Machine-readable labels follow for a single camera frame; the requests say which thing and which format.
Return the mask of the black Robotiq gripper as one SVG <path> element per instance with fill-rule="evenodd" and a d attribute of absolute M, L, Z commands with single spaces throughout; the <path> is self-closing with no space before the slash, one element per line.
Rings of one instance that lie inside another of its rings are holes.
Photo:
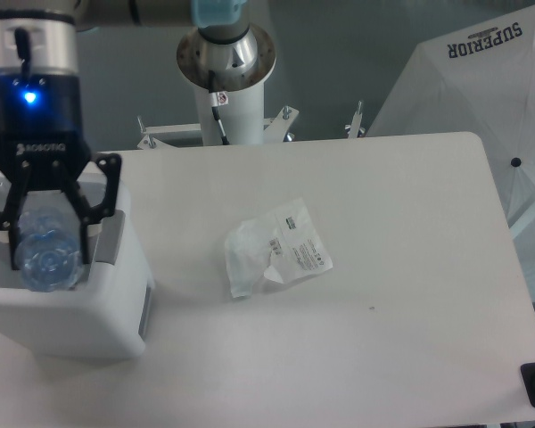
<path fill-rule="evenodd" d="M 91 206 L 77 178 L 89 161 L 106 178 L 103 199 Z M 10 181 L 0 232 L 8 238 L 10 263 L 21 242 L 18 225 L 28 192 L 58 190 L 79 220 L 82 262 L 91 262 L 88 228 L 114 215 L 122 167 L 117 153 L 92 154 L 81 111 L 80 82 L 75 75 L 0 75 L 0 171 Z"/>

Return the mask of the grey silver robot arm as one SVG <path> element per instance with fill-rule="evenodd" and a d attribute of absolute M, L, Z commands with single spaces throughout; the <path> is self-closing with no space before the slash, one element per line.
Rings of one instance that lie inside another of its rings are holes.
<path fill-rule="evenodd" d="M 196 74 L 210 92 L 239 87 L 256 61 L 244 1 L 0 1 L 0 172 L 10 182 L 0 232 L 21 248 L 19 220 L 31 192 L 63 193 L 88 230 L 116 210 L 122 160 L 84 138 L 77 34 L 95 27 L 193 26 Z"/>

